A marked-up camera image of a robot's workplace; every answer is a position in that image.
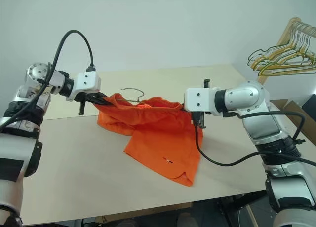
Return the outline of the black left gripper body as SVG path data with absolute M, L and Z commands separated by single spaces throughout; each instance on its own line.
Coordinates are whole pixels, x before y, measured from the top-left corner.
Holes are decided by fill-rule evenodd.
M 89 102 L 88 99 L 94 99 L 92 97 L 93 93 L 85 93 L 85 92 L 81 92 L 79 94 L 76 95 L 75 97 L 75 101 L 76 102 L 80 102 L 80 106 L 79 106 L 79 113 L 78 115 L 84 115 L 84 111 L 85 111 L 85 103 Z

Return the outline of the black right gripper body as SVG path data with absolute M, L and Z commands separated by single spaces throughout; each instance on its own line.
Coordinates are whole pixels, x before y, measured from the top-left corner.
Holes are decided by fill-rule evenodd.
M 209 78 L 207 78 L 207 79 L 204 80 L 204 82 L 203 82 L 203 87 L 204 87 L 204 88 L 210 88 L 210 79 L 209 79 Z M 204 114 L 205 114 L 205 112 L 201 112 L 200 125 L 199 125 L 199 127 L 200 127 L 201 129 L 205 129 L 205 128 L 206 128 L 206 126 L 205 126 L 205 124 L 204 124 L 204 122 L 205 122 Z

